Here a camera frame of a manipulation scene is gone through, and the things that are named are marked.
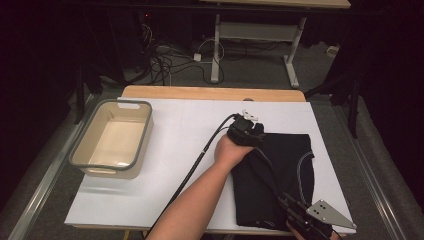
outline plastic tub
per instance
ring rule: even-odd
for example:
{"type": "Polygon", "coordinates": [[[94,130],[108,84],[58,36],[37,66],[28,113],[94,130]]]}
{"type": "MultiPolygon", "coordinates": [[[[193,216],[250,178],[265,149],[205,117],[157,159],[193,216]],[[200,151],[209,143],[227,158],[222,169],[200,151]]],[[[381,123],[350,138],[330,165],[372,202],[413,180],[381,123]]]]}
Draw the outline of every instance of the plastic tub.
{"type": "Polygon", "coordinates": [[[152,128],[150,103],[102,101],[77,138],[69,161],[89,176],[135,178],[152,128]]]}

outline wooden table edge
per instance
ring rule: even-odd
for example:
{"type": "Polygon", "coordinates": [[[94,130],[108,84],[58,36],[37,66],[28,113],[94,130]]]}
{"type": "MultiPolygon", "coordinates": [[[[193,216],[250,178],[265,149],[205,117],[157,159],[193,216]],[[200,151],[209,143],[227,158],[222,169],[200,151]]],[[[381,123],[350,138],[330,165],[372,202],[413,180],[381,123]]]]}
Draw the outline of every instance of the wooden table edge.
{"type": "Polygon", "coordinates": [[[168,86],[127,86],[122,97],[193,100],[253,100],[259,102],[306,102],[299,90],[205,88],[168,86]]]}

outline folded black shirt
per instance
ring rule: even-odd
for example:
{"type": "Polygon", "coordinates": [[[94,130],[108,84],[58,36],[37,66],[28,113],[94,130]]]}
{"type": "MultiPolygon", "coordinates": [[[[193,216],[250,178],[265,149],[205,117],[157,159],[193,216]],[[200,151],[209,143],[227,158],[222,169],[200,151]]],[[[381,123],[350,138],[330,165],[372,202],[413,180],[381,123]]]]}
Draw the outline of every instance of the folded black shirt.
{"type": "Polygon", "coordinates": [[[262,146],[247,154],[231,172],[237,224],[287,231],[287,216],[276,194],[283,196],[285,192],[310,204],[313,157],[309,135],[267,133],[262,146]]]}

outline white tabletop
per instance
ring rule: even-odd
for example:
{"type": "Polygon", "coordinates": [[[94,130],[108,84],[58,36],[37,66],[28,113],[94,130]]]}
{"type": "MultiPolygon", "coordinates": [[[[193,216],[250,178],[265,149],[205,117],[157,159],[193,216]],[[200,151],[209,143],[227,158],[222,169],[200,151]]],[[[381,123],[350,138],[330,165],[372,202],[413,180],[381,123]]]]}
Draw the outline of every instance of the white tabletop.
{"type": "MultiPolygon", "coordinates": [[[[259,122],[265,126],[265,132],[310,135],[315,156],[313,203],[324,199],[351,219],[309,103],[142,100],[152,104],[154,127],[140,174],[131,180],[85,176],[65,224],[77,227],[148,229],[219,124],[230,114],[241,113],[243,109],[259,118],[259,122]]],[[[213,150],[218,139],[219,136],[212,143],[187,186],[213,162],[213,150]]],[[[341,227],[335,227],[335,230],[339,233],[356,232],[341,227]]],[[[240,227],[236,224],[231,176],[227,179],[208,231],[277,233],[259,228],[240,227]]]]}

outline black curtain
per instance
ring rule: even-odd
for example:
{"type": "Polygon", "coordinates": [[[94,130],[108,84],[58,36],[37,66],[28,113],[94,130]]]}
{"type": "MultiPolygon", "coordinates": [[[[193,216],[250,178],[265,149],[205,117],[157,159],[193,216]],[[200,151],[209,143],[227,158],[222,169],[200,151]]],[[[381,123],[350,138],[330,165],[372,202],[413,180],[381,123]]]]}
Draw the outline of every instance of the black curtain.
{"type": "MultiPolygon", "coordinates": [[[[417,202],[424,208],[424,1],[363,2],[359,10],[381,10],[378,18],[363,18],[352,26],[326,77],[360,78],[371,118],[394,163],[417,202]]],[[[351,81],[328,90],[348,100],[351,81]]]]}

